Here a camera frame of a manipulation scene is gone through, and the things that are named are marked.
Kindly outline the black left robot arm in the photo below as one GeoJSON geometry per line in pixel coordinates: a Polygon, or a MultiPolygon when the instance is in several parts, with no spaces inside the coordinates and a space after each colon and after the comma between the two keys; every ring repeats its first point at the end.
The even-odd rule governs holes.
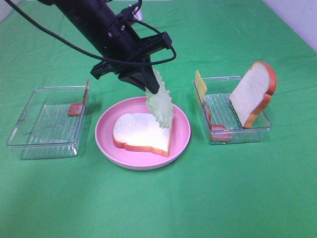
{"type": "Polygon", "coordinates": [[[84,37],[104,57],[91,70],[99,79],[113,72],[118,79],[153,94],[159,91],[150,55],[162,49],[171,49],[167,32],[140,38],[132,24],[137,18],[136,3],[115,14],[105,0],[45,0],[56,5],[84,37]]]}

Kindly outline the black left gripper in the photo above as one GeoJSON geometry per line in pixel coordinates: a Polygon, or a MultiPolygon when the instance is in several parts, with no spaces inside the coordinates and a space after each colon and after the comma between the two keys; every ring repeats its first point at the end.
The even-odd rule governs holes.
{"type": "Polygon", "coordinates": [[[113,72],[118,79],[152,94],[159,91],[150,55],[162,49],[172,49],[172,39],[167,32],[140,38],[125,19],[111,24],[103,23],[90,28],[90,43],[104,59],[95,65],[91,74],[99,79],[113,72]]]}

